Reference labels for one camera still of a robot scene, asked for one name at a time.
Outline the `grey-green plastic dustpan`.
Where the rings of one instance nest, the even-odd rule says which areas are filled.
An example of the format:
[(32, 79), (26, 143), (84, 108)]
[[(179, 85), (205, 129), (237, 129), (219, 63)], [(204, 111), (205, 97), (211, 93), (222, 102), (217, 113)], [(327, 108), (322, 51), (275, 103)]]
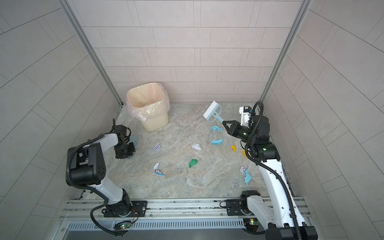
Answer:
[(137, 135), (132, 135), (130, 137), (130, 143), (133, 143), (135, 148), (138, 146), (138, 136)]

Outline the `grey-green hand brush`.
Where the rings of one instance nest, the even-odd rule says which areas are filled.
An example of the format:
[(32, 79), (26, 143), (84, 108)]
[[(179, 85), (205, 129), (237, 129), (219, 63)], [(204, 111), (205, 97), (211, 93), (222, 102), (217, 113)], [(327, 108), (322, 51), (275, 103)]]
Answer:
[(211, 105), (208, 107), (208, 109), (205, 111), (203, 114), (203, 117), (208, 121), (208, 122), (215, 122), (219, 121), (222, 123), (224, 120), (220, 116), (222, 112), (222, 107), (220, 104), (218, 104), (216, 101), (213, 101)]

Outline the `green paper scrap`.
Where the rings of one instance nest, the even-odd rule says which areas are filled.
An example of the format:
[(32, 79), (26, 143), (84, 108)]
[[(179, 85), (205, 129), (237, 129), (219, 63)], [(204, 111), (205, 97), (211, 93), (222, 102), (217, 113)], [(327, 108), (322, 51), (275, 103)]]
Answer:
[(196, 165), (198, 163), (198, 160), (197, 159), (192, 159), (189, 163), (189, 168), (191, 168), (192, 166)]

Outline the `beige trash bin with bag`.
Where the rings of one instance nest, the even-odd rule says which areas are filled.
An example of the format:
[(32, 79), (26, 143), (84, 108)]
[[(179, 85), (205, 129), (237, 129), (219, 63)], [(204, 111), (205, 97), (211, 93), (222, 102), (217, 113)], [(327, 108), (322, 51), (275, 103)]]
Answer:
[(160, 83), (148, 83), (127, 92), (127, 110), (144, 129), (153, 132), (169, 123), (170, 100)]

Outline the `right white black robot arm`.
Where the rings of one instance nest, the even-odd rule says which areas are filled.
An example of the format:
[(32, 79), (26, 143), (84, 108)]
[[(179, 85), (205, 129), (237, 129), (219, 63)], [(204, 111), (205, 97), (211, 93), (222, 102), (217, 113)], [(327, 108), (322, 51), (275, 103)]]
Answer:
[(250, 112), (248, 125), (223, 121), (229, 135), (245, 142), (245, 155), (259, 167), (273, 206), (269, 208), (257, 192), (244, 191), (241, 194), (242, 211), (256, 217), (267, 240), (316, 240), (316, 228), (306, 223), (293, 199), (281, 157), (270, 141), (269, 119), (263, 116), (263, 111), (264, 104), (258, 101)]

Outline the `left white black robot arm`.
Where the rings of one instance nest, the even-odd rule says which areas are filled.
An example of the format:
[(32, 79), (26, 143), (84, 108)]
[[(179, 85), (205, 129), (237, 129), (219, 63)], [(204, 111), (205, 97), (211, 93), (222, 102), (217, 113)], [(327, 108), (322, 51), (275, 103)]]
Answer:
[(71, 147), (67, 153), (66, 182), (77, 189), (89, 190), (101, 197), (104, 217), (127, 217), (134, 210), (128, 193), (117, 187), (107, 177), (104, 153), (113, 148), (116, 159), (127, 159), (136, 151), (130, 142), (131, 130), (116, 125), (113, 119), (111, 130), (93, 140)]

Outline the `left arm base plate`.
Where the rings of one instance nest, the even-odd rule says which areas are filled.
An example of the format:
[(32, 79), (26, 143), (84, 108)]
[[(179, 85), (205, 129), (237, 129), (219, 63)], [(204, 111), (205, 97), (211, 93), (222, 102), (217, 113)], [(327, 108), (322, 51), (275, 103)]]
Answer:
[(102, 214), (105, 218), (144, 217), (147, 205), (147, 201), (131, 201), (127, 204), (120, 201), (113, 205), (106, 205), (106, 207), (102, 209)]

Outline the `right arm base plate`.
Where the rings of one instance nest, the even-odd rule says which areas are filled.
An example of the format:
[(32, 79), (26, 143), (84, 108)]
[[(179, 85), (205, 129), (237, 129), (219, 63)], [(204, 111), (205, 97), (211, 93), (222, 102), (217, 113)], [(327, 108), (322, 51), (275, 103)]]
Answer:
[(251, 214), (244, 209), (241, 200), (226, 200), (225, 203), (228, 216), (248, 216)]

